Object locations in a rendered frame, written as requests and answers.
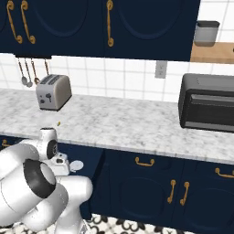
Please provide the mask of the dark utensil rail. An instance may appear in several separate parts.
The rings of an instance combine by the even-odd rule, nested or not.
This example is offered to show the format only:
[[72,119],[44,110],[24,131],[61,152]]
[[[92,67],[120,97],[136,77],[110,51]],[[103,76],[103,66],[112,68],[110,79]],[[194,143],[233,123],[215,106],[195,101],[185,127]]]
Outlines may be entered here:
[[23,58],[23,59],[52,59],[52,56],[48,55],[30,55],[30,54],[14,54],[16,58]]

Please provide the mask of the grey wall outlet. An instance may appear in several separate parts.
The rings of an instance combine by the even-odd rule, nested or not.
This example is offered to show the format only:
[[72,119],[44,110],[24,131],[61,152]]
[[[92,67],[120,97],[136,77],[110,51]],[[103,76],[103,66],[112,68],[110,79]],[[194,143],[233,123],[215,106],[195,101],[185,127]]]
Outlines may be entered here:
[[167,61],[166,60],[157,60],[155,64],[155,74],[154,76],[157,79],[164,79],[166,76]]

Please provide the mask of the wooden wall shelf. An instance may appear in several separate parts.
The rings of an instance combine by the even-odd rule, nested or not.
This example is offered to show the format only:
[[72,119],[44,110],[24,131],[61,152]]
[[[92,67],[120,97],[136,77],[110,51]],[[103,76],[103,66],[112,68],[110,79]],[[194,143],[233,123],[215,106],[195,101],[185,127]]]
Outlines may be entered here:
[[216,42],[213,47],[193,45],[191,62],[234,64],[234,43]]

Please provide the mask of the navy drawer front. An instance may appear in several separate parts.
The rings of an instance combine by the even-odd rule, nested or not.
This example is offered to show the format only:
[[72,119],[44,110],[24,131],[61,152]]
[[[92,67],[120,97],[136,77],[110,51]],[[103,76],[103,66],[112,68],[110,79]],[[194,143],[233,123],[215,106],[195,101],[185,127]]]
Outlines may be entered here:
[[230,175],[234,170],[234,165],[226,165],[219,163],[211,163],[197,160],[186,160],[184,173],[187,176],[194,177],[195,179],[201,179],[202,181],[210,180],[216,182],[229,181],[234,184],[234,178],[224,178],[215,173],[215,168],[220,169],[221,174]]
[[[106,157],[112,162],[114,166],[128,171],[149,171],[151,173],[180,173],[183,170],[184,161],[174,157],[163,155],[142,154],[135,152],[107,150]],[[154,165],[151,167],[137,165],[134,161],[135,157],[140,158],[141,163],[150,163],[154,159]]]

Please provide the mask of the navy lower cupboard door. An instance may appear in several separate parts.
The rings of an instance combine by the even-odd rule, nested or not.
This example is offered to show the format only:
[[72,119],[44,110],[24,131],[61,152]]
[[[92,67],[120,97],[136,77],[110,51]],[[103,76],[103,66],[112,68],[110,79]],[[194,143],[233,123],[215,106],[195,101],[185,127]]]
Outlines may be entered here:
[[[171,180],[176,181],[171,204]],[[170,227],[179,185],[175,176],[164,173],[110,170],[110,215],[145,224]]]
[[[186,203],[180,205],[188,181]],[[173,221],[182,230],[198,234],[226,234],[234,231],[234,184],[190,178],[182,182]]]

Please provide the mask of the grey canister with black lid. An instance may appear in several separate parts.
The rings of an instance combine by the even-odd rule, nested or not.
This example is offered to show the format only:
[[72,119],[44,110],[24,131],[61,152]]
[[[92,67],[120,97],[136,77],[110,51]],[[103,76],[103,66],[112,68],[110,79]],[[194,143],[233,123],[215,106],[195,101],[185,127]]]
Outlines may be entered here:
[[194,36],[195,45],[213,47],[216,43],[218,28],[218,21],[198,20]]

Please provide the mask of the silver toaster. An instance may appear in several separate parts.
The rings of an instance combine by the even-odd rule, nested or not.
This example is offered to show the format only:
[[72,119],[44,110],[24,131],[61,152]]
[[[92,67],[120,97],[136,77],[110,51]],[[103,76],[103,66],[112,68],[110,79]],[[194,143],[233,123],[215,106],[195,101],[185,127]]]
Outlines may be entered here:
[[67,75],[49,74],[36,87],[41,110],[59,111],[71,98],[71,87]]

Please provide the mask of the hanging metal ladle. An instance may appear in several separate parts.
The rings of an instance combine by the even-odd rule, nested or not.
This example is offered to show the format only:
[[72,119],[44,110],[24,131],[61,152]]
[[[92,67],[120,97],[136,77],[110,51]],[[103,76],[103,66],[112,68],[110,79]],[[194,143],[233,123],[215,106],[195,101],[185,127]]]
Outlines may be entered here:
[[29,88],[31,88],[33,86],[33,81],[32,81],[31,76],[30,76],[30,72],[29,72],[29,68],[28,68],[27,60],[26,59],[25,59],[25,66],[26,66],[26,70],[27,70],[27,76],[29,78],[29,81],[27,82],[27,86]]

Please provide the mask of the black toaster oven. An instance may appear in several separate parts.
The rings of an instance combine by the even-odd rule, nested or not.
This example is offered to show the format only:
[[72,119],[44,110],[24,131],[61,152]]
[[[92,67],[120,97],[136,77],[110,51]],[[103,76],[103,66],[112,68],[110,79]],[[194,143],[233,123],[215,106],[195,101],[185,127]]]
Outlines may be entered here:
[[178,114],[182,128],[234,133],[234,76],[186,73]]

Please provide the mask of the narrow navy upper cupboard door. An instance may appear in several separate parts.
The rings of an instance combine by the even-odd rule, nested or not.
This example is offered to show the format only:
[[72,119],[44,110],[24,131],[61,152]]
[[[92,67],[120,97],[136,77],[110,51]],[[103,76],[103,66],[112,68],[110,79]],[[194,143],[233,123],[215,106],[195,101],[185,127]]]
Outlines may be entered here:
[[8,22],[6,4],[7,0],[0,0],[0,53],[13,53],[16,40]]

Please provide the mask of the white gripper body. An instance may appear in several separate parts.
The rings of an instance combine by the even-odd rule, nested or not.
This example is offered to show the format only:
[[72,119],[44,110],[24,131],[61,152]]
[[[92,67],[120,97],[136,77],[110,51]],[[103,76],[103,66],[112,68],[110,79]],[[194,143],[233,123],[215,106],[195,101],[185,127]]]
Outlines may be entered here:
[[53,164],[51,169],[55,176],[68,176],[70,173],[68,162]]

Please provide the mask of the hanging metal spoon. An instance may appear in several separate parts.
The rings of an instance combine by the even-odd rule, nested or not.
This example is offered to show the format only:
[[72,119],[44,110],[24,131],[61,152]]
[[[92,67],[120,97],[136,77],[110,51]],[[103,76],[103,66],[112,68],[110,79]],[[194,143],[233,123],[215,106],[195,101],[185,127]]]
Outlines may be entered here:
[[17,59],[17,61],[18,61],[19,69],[21,71],[21,76],[22,76],[21,81],[22,81],[22,84],[26,86],[27,85],[27,78],[24,75],[24,71],[23,71],[23,68],[22,68],[22,65],[21,65],[21,62],[20,62],[19,58]]

